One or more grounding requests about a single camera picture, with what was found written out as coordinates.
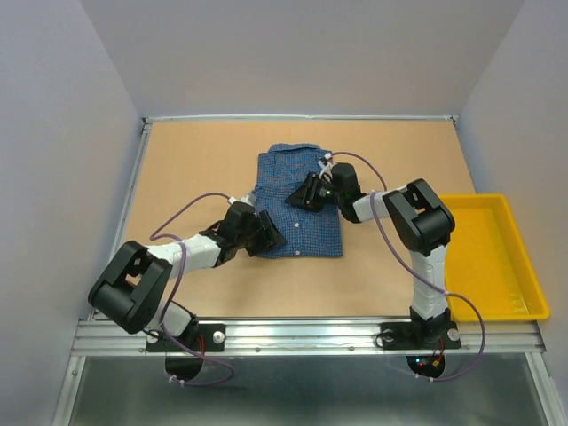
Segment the blue plaid long sleeve shirt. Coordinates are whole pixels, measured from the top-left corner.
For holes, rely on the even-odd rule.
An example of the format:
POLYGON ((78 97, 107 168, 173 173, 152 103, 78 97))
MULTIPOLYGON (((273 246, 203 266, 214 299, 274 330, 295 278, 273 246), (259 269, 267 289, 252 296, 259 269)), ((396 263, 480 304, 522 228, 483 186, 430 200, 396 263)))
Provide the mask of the blue plaid long sleeve shirt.
POLYGON ((310 212, 288 205, 285 200, 310 173, 320 172, 319 160, 328 150, 314 144, 272 145, 257 159, 253 194, 255 208, 267 211, 286 243, 263 258, 341 257, 343 244, 338 210, 327 205, 310 212))

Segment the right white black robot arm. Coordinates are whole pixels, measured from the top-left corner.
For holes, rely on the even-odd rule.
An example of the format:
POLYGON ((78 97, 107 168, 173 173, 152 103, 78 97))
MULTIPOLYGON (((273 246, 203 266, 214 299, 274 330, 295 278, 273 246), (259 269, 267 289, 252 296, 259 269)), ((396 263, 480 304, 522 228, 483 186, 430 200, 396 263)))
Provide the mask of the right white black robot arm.
POLYGON ((375 344, 385 350, 417 350, 446 341, 453 326, 446 301, 445 260, 455 220, 425 180, 364 193, 353 166, 339 162, 308 174, 286 203, 311 212, 336 206, 353 224, 390 219, 411 257, 412 263, 403 267, 413 276, 414 293, 409 321, 382 324, 375 344))

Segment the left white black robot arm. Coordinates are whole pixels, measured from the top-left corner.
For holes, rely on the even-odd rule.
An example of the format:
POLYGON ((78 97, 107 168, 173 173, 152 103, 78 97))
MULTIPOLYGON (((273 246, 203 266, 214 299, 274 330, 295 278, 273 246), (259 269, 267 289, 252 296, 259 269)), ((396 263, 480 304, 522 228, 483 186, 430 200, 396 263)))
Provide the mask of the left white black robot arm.
POLYGON ((123 243, 95 281, 88 302, 127 333, 158 332, 180 350, 196 343, 198 329, 194 314, 163 298, 168 281, 221 266, 241 249, 261 256, 286 243, 267 211, 257 212, 242 201, 193 237, 170 238, 164 245, 123 243))

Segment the yellow plastic tray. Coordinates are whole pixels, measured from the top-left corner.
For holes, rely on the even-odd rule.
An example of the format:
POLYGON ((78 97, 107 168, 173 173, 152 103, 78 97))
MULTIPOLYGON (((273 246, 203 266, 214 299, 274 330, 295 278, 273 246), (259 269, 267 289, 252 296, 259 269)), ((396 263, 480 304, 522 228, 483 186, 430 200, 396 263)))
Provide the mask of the yellow plastic tray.
POLYGON ((447 194, 455 219, 446 288, 467 297, 485 322, 547 320, 550 310, 505 196, 447 194))

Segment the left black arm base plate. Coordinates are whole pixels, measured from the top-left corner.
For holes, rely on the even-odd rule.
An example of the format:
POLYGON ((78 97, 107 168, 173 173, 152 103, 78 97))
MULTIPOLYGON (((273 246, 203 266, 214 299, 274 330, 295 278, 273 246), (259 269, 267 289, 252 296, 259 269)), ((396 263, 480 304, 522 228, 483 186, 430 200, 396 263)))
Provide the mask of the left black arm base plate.
POLYGON ((225 331, 223 323, 192 323, 174 339, 167 337, 163 331, 153 331, 153 336, 146 338, 145 350, 150 353, 183 351, 177 341, 192 351, 205 353, 223 352, 225 350, 225 331))

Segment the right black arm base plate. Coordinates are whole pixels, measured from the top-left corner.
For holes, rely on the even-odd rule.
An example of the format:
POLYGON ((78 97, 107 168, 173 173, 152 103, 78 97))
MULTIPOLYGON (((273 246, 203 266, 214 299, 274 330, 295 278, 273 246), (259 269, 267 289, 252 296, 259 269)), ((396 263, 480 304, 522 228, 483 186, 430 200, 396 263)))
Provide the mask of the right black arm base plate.
POLYGON ((457 350, 462 347, 457 325, 450 321, 435 331, 427 331, 412 322, 386 322, 380 325, 375 346, 386 351, 457 350))

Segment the aluminium front rail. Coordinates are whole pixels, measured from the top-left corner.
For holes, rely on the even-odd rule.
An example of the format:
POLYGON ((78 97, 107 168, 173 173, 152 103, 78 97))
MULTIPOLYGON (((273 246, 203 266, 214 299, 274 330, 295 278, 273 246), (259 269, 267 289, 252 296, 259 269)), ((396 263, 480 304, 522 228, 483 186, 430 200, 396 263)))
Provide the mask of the aluminium front rail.
MULTIPOLYGON (((225 347, 218 357, 393 355, 375 345, 383 318, 237 319, 225 324, 225 347)), ((490 323, 484 353, 543 353, 535 322, 490 323)), ((71 354, 76 357, 147 355, 146 336, 129 335, 109 320, 82 321, 71 354)))

